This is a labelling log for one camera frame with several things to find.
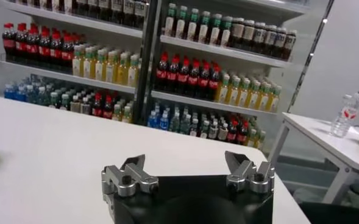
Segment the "red label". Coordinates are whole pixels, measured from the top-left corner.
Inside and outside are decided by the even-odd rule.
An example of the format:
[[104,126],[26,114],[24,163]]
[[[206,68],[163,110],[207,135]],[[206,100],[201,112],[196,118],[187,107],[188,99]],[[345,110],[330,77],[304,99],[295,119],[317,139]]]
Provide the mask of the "red label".
[[165,79],[166,75],[167,75],[166,71],[161,71],[161,70],[156,71],[156,77],[158,77],[160,79]]
[[62,52],[62,59],[63,60],[72,60],[74,58],[73,53],[70,52]]
[[62,52],[60,50],[51,49],[51,57],[52,58],[61,58]]
[[235,140],[235,137],[236,137],[236,134],[228,133],[228,135],[227,135],[228,140]]
[[218,87],[218,82],[209,81],[209,88],[211,88],[211,89],[217,89],[217,87]]
[[167,79],[171,81],[175,81],[177,79],[177,74],[173,72],[167,72]]
[[193,78],[193,77],[189,77],[187,82],[190,84],[190,85],[197,85],[197,81],[198,81],[198,78]]
[[40,52],[40,55],[42,56],[51,56],[51,50],[48,47],[39,47],[38,51]]
[[183,82],[183,83],[185,83],[185,82],[187,82],[187,75],[181,75],[181,74],[179,74],[178,75],[178,82]]
[[26,51],[26,43],[15,42],[15,46],[18,51]]
[[206,87],[208,85],[209,80],[207,79],[199,79],[198,80],[198,85],[201,87]]

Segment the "beverage bottle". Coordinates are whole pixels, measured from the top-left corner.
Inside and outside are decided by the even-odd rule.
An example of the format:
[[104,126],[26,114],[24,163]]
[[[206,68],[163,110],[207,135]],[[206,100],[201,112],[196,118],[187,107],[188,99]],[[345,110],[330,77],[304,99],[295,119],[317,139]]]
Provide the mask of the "beverage bottle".
[[175,55],[167,71],[167,91],[175,92],[179,72],[179,55]]
[[47,68],[51,67],[51,37],[48,30],[43,30],[41,33],[41,39],[38,44],[38,53],[41,61],[41,65]]
[[106,56],[105,50],[98,50],[98,59],[95,64],[95,79],[99,81],[105,81],[106,77]]
[[189,77],[187,78],[187,87],[186,87],[186,95],[194,97],[197,84],[198,84],[198,76],[199,76],[199,62],[197,59],[193,59],[193,68],[189,73]]
[[215,14],[213,16],[213,23],[210,32],[210,45],[218,45],[218,37],[220,33],[221,14]]
[[176,38],[185,38],[184,31],[185,31],[185,24],[186,24],[186,15],[187,15],[187,7],[180,6],[179,17],[177,20],[175,37]]
[[135,26],[135,1],[124,0],[124,25]]
[[98,0],[88,0],[88,16],[94,19],[98,19],[99,6]]
[[133,54],[130,57],[130,67],[128,70],[127,86],[136,87],[138,81],[138,55]]
[[95,100],[93,104],[93,111],[92,114],[96,117],[102,117],[102,104],[101,104],[102,98],[99,93],[95,95]]
[[69,110],[68,99],[69,99],[68,94],[63,94],[62,95],[62,105],[60,106],[60,110]]
[[239,84],[240,84],[240,78],[237,76],[233,77],[232,86],[228,89],[228,93],[226,96],[226,104],[229,105],[236,105],[236,101],[239,94]]
[[117,84],[123,85],[127,77],[128,67],[127,63],[127,54],[124,52],[120,56],[120,65],[118,66],[117,74]]
[[196,97],[206,98],[208,96],[208,84],[209,84],[209,63],[202,62],[204,67],[198,78],[198,90],[196,91]]
[[227,135],[228,135],[228,124],[223,123],[223,125],[221,125],[219,128],[217,138],[219,141],[225,142],[227,139]]
[[196,137],[197,135],[198,135],[198,119],[193,118],[193,123],[191,123],[191,127],[190,127],[190,136]]
[[113,106],[112,106],[112,97],[106,95],[106,101],[103,110],[103,118],[112,119],[113,118]]
[[276,58],[282,57],[283,46],[286,41],[286,28],[277,28],[277,35],[275,36],[275,43],[272,47],[272,56]]
[[290,57],[291,50],[296,42],[296,30],[289,30],[288,35],[286,36],[285,44],[282,49],[282,59],[288,60]]
[[251,51],[262,52],[263,35],[266,33],[265,26],[265,23],[255,23],[254,45],[251,47]]
[[255,81],[251,93],[248,95],[246,99],[246,103],[244,103],[244,107],[255,109],[255,104],[258,100],[259,96],[259,86],[260,82]]
[[232,35],[230,36],[229,46],[241,49],[243,43],[244,19],[234,18],[232,20]]
[[98,18],[103,21],[110,21],[112,10],[110,9],[110,0],[99,0],[99,15]]
[[26,23],[18,24],[18,31],[15,36],[15,49],[16,49],[16,60],[21,63],[26,62]]
[[201,138],[207,138],[208,137],[208,133],[209,133],[209,121],[208,120],[204,120],[202,123],[202,127],[201,127],[201,134],[200,137]]
[[191,9],[189,28],[187,30],[187,40],[196,40],[196,31],[198,23],[198,9]]
[[209,19],[210,19],[210,12],[204,11],[202,12],[202,19],[199,26],[199,32],[196,32],[198,35],[198,43],[209,43],[208,42],[208,33],[209,33]]
[[67,35],[64,37],[64,44],[62,48],[63,70],[71,74],[73,69],[72,62],[74,58],[74,43],[71,36]]
[[191,115],[186,114],[186,117],[180,123],[180,133],[181,134],[184,134],[184,135],[189,134],[189,132],[190,132],[190,119],[191,119]]
[[222,85],[216,95],[217,103],[224,103],[226,101],[227,92],[228,92],[228,84],[229,84],[229,75],[224,74],[222,77]]
[[62,41],[60,34],[55,32],[52,34],[51,42],[51,68],[61,70],[62,67]]
[[147,14],[147,5],[145,2],[135,2],[135,27],[142,29],[144,27],[144,20]]
[[265,42],[263,43],[263,54],[270,55],[277,36],[277,26],[270,25],[266,31]]
[[352,97],[345,95],[343,97],[344,105],[338,116],[333,120],[331,125],[331,135],[343,138],[349,132],[353,120],[356,118],[359,107],[359,93]]
[[124,20],[124,1],[123,0],[112,0],[112,22],[122,24]]
[[222,47],[228,46],[232,20],[233,18],[231,16],[226,16],[222,19],[222,32],[220,32],[218,39],[218,43]]

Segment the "yellow juice bottle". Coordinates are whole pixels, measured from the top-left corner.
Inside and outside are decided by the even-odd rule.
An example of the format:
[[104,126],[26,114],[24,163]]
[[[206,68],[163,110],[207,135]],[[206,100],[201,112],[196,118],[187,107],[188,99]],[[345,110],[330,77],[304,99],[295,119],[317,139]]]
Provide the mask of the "yellow juice bottle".
[[256,110],[263,110],[265,111],[266,110],[266,106],[267,106],[267,102],[269,101],[269,97],[270,97],[270,88],[271,88],[271,85],[264,82],[262,84],[262,92],[260,93],[259,97],[258,97],[258,100],[255,104],[255,109]]
[[247,96],[249,94],[248,87],[250,85],[250,80],[247,78],[242,79],[241,89],[236,100],[236,105],[238,107],[244,107],[244,103],[246,102]]
[[258,96],[259,96],[259,86],[260,86],[260,82],[255,80],[254,84],[252,86],[252,91],[248,95],[248,97],[246,99],[246,103],[244,103],[244,107],[250,108],[250,109],[255,108],[255,103],[257,102]]

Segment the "store shelf unit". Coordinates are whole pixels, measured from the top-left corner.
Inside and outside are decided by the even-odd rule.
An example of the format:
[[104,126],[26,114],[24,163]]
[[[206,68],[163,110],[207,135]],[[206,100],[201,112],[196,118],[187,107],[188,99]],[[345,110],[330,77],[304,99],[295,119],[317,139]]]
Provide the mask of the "store shelf unit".
[[176,45],[198,51],[208,52],[211,54],[223,55],[226,57],[238,58],[241,60],[252,61],[263,65],[269,65],[276,68],[287,68],[291,63],[287,61],[278,60],[275,58],[266,57],[260,54],[255,54],[248,51],[241,51],[229,47],[212,46],[202,44],[194,41],[183,40],[180,38],[169,37],[166,35],[160,36],[160,42],[164,44]]
[[130,37],[141,38],[143,36],[143,32],[141,30],[124,27],[124,26],[117,25],[114,23],[108,23],[108,22],[104,22],[104,21],[83,18],[83,17],[77,16],[77,15],[67,15],[64,13],[52,12],[52,11],[48,11],[45,9],[37,9],[34,7],[22,5],[19,3],[8,2],[6,0],[2,0],[2,4],[3,4],[3,7],[6,9],[9,9],[9,10],[12,10],[15,12],[20,12],[23,14],[27,14],[30,16],[38,16],[41,18],[53,19],[53,20],[61,21],[61,22],[65,22],[65,23],[76,24],[78,26],[84,26],[84,27],[89,27],[89,28],[93,28],[93,29],[104,30],[104,31],[112,32],[112,33],[119,33],[121,35],[126,35],[126,36],[130,36]]
[[45,70],[45,69],[25,66],[25,65],[19,65],[19,64],[15,64],[15,63],[6,62],[6,61],[0,61],[0,68],[6,69],[10,73],[18,72],[18,73],[22,73],[22,74],[23,73],[35,74],[35,75],[53,78],[53,79],[59,79],[59,80],[79,83],[79,84],[88,85],[88,86],[94,86],[94,87],[103,88],[103,89],[115,90],[115,91],[119,91],[122,93],[134,94],[134,92],[135,92],[135,88],[130,87],[130,86],[122,86],[122,85],[118,85],[118,84],[114,84],[114,83],[107,83],[107,82],[102,82],[102,81],[93,80],[93,79],[86,79],[86,78],[82,78],[82,77],[78,77],[78,76],[74,76],[74,75],[70,75],[70,74],[64,74],[61,72],[55,72],[55,71],[49,71],[49,70]]
[[179,96],[179,95],[170,94],[170,93],[163,93],[160,91],[151,91],[151,96],[155,99],[170,100],[170,101],[178,102],[178,103],[187,103],[187,104],[194,105],[194,106],[211,108],[211,109],[215,109],[215,110],[229,111],[229,112],[233,112],[233,113],[246,114],[246,115],[251,115],[251,116],[275,116],[275,115],[277,115],[275,113],[259,111],[259,110],[252,110],[252,109],[247,109],[247,108],[243,108],[243,107],[236,107],[236,106],[226,105],[226,104],[222,104],[222,103],[216,103],[216,102],[200,100],[200,99],[195,99],[195,98],[190,98],[190,97],[185,97],[185,96]]

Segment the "soda bottle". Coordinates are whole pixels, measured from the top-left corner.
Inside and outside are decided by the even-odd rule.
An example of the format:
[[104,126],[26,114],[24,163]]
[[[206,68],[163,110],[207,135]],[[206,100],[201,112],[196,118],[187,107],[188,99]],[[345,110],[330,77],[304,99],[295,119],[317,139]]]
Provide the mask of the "soda bottle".
[[167,83],[167,69],[168,69],[168,55],[167,52],[164,52],[160,58],[159,65],[157,66],[156,70],[156,77],[155,77],[155,89],[158,90],[165,90],[166,83]]
[[197,90],[199,76],[199,62],[197,59],[193,59],[193,68],[189,73],[187,79],[186,95],[194,97]]
[[209,84],[209,63],[205,60],[202,61],[204,67],[202,68],[201,73],[198,78],[198,90],[196,91],[196,97],[206,98],[208,94],[208,84]]
[[55,32],[52,34],[51,41],[51,68],[56,70],[61,70],[62,68],[62,41],[60,39],[60,34]]
[[175,92],[179,71],[179,55],[175,55],[167,71],[167,91]]
[[72,37],[67,35],[64,37],[64,44],[62,47],[63,70],[72,74],[72,62],[74,58],[74,43]]
[[124,25],[134,26],[135,20],[135,1],[124,0]]
[[187,85],[187,78],[189,76],[189,59],[185,56],[183,65],[178,73],[177,93],[184,94]]

